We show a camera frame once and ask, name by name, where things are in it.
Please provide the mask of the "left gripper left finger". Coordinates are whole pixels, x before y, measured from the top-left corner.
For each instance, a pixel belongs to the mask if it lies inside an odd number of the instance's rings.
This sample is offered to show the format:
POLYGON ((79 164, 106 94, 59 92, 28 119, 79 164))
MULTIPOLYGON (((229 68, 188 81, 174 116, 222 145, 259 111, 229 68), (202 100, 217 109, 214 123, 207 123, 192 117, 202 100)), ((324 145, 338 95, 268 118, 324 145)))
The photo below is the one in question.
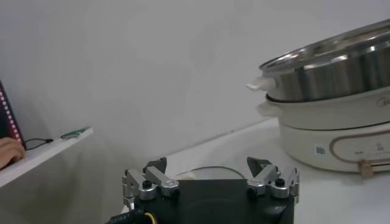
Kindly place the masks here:
POLYGON ((122 176, 122 200, 129 210, 134 209, 135 200, 151 201, 159 192, 163 198, 173 199, 180 195, 180 184, 165 175, 166 157, 149 161, 142 171, 126 169, 122 176))

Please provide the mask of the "bare person hand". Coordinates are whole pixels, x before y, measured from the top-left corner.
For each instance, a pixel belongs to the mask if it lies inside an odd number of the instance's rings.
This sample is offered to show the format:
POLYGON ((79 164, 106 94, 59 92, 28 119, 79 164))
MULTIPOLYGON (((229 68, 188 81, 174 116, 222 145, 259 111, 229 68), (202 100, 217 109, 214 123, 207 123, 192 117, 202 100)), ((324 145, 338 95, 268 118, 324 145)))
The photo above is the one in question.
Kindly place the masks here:
POLYGON ((16 163, 25 157, 26 151, 22 143, 13 138, 1 138, 1 169, 10 163, 16 163))

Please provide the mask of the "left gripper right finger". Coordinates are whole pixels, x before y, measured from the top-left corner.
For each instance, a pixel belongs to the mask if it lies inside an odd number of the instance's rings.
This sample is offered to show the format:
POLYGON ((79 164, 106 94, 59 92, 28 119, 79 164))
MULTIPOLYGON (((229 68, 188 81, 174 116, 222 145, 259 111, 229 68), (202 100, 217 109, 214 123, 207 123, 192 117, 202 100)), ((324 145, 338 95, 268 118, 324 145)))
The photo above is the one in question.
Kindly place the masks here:
POLYGON ((252 195, 270 193, 274 198, 292 197, 295 203, 299 202, 300 174, 295 167, 281 170, 269 160, 254 157, 247 157, 247 165, 252 174, 247 180, 247 189, 252 195))

